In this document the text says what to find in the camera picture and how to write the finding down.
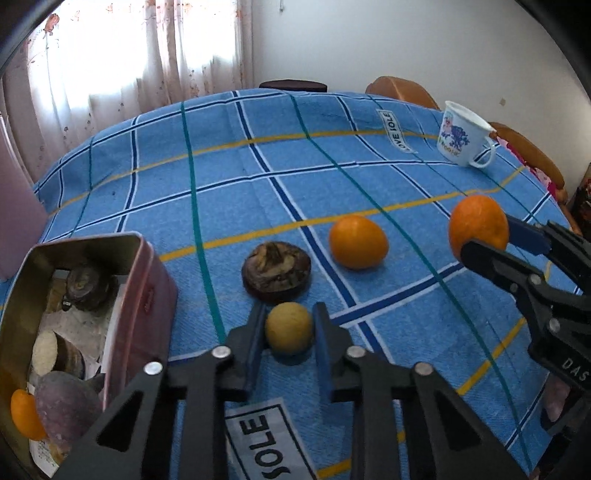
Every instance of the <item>mug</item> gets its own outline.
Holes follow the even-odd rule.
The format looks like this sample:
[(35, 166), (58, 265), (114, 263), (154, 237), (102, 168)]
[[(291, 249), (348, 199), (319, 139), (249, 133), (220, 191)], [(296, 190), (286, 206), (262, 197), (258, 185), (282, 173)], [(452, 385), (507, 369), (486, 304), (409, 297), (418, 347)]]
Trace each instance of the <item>mug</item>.
[[(484, 168), (491, 164), (496, 155), (495, 141), (488, 135), (494, 132), (483, 118), (465, 106), (445, 102), (443, 122), (437, 139), (437, 149), (448, 160), (461, 167)], [(486, 162), (476, 160), (482, 151), (482, 144), (488, 142), (491, 154)]]

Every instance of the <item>sheer curtain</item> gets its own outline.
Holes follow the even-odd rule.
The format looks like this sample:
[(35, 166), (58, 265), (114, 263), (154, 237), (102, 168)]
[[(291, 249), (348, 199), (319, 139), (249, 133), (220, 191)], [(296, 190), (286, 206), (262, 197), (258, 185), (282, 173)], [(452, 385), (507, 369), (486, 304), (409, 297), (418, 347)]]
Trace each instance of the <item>sheer curtain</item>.
[(66, 0), (25, 48), (39, 158), (52, 163), (140, 113), (252, 87), (251, 0)]

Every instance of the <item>small ball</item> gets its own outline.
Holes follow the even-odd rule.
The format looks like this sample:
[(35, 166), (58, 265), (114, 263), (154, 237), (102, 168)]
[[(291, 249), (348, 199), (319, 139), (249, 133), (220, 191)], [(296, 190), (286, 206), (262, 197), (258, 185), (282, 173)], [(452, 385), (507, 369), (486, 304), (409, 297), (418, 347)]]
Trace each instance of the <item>small ball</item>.
[(305, 307), (289, 301), (273, 308), (265, 322), (265, 336), (275, 353), (298, 355), (312, 342), (312, 317)]

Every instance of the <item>purple sweet potato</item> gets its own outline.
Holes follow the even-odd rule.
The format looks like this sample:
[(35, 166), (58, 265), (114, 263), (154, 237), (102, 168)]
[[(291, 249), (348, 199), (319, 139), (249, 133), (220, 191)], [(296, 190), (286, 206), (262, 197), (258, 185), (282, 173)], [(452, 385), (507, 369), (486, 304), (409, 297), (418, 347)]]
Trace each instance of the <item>purple sweet potato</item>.
[(35, 389), (35, 408), (49, 439), (67, 453), (102, 413), (96, 391), (64, 372), (50, 372)]

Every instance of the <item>orange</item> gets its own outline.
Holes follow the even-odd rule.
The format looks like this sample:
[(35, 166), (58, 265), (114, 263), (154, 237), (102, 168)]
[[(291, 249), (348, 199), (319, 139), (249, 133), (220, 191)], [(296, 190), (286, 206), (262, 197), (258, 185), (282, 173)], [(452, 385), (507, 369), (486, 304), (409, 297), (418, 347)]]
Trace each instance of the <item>orange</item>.
[(485, 195), (466, 197), (449, 219), (449, 245), (458, 260), (466, 242), (480, 240), (504, 250), (509, 243), (509, 222), (499, 204)]
[(375, 267), (388, 253), (388, 238), (379, 225), (360, 215), (347, 215), (329, 233), (334, 259), (347, 268)]
[(19, 432), (30, 440), (47, 437), (35, 409), (35, 397), (25, 390), (15, 390), (10, 399), (10, 415)]

